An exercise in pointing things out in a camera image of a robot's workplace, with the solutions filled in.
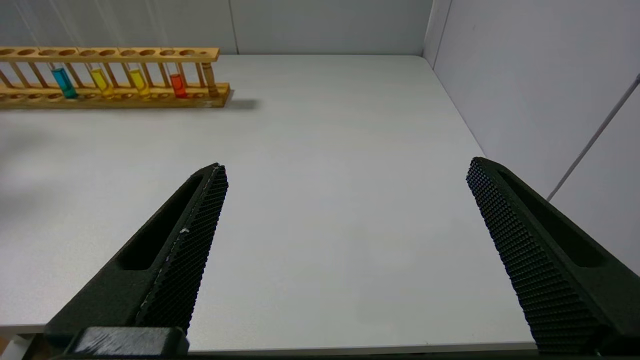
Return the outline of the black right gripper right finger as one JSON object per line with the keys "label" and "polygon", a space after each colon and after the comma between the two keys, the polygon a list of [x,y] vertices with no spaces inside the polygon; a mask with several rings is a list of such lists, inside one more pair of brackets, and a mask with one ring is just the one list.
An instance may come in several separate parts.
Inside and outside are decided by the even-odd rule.
{"label": "black right gripper right finger", "polygon": [[540,354],[638,354],[640,278],[508,168],[466,176]]}

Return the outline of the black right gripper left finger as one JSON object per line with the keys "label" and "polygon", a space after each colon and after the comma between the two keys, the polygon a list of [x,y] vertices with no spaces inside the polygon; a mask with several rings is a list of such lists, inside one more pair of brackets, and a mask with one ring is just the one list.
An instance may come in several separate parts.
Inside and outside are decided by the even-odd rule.
{"label": "black right gripper left finger", "polygon": [[46,324],[56,356],[184,356],[229,182],[193,173]]}

